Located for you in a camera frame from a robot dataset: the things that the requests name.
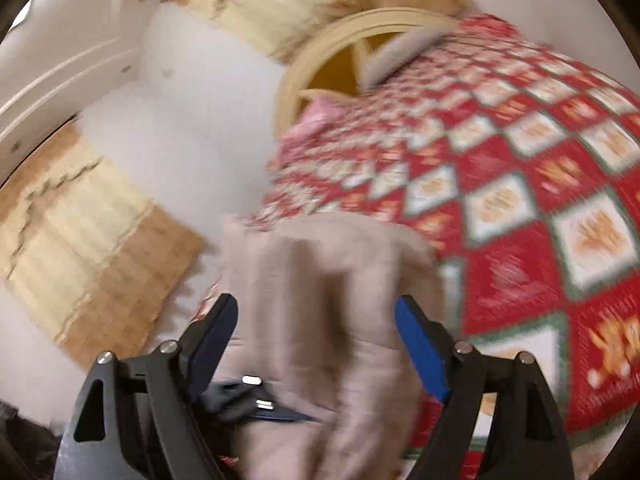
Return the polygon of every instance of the tan fabric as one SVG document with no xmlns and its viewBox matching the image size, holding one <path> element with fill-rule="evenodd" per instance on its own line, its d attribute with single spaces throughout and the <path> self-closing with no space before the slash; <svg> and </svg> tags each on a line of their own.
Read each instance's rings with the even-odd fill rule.
<svg viewBox="0 0 640 480">
<path fill-rule="evenodd" d="M 455 27 L 445 23 L 435 23 L 416 28 L 387 41 L 367 60 L 358 74 L 361 92 L 382 83 L 386 78 L 402 68 L 412 59 L 431 48 Z"/>
<path fill-rule="evenodd" d="M 442 316 L 433 254 L 411 229 L 350 213 L 274 231 L 225 221 L 221 290 L 240 318 L 216 378 L 258 375 L 317 422 L 239 430 L 246 480 L 388 480 L 410 437 L 420 384 L 393 306 L 411 293 Z"/>
<path fill-rule="evenodd" d="M 67 124 L 0 188 L 0 270 L 76 362 L 140 354 L 201 237 L 143 196 Z"/>
</svg>

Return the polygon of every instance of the red and white diamond pattern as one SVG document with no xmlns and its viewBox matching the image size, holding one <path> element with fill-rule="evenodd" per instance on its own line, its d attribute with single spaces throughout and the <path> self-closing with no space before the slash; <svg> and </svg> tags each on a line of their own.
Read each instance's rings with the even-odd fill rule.
<svg viewBox="0 0 640 480">
<path fill-rule="evenodd" d="M 452 324 L 542 356 L 583 430 L 640 400 L 639 107 L 568 56 L 458 32 L 349 105 L 256 221 L 348 210 L 416 229 Z"/>
</svg>

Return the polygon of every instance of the bedspread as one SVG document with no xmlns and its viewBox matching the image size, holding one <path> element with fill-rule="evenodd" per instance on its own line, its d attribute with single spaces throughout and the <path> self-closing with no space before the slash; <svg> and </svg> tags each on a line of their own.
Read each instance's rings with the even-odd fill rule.
<svg viewBox="0 0 640 480">
<path fill-rule="evenodd" d="M 448 328 L 484 353 L 536 355 L 586 478 L 640 399 L 640 98 L 486 32 L 452 34 L 349 105 L 275 177 L 256 221 L 346 210 L 423 234 Z M 463 478 L 494 403 L 482 402 Z M 422 411 L 409 457 L 439 406 Z"/>
</svg>

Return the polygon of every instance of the pink pillow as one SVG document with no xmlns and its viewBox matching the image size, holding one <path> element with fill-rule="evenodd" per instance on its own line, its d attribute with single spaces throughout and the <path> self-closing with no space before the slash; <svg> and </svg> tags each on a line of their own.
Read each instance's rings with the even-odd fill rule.
<svg viewBox="0 0 640 480">
<path fill-rule="evenodd" d="M 344 117 L 344 108 L 326 96 L 318 96 L 305 108 L 296 124 L 280 139 L 276 160 L 289 164 L 300 148 Z"/>
</svg>

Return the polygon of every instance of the pillow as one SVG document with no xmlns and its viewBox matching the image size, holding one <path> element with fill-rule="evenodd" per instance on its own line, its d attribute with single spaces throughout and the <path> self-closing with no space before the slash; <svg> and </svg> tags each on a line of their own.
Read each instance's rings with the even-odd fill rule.
<svg viewBox="0 0 640 480">
<path fill-rule="evenodd" d="M 429 47 L 453 32 L 455 26 L 445 23 L 425 25 L 399 34 L 377 49 L 360 69 L 358 86 L 365 92 L 382 83 L 393 72 L 406 65 Z"/>
<path fill-rule="evenodd" d="M 300 147 L 343 117 L 344 108 L 327 95 L 317 95 L 304 109 L 298 122 L 280 139 L 276 161 L 279 164 L 289 164 Z"/>
</svg>

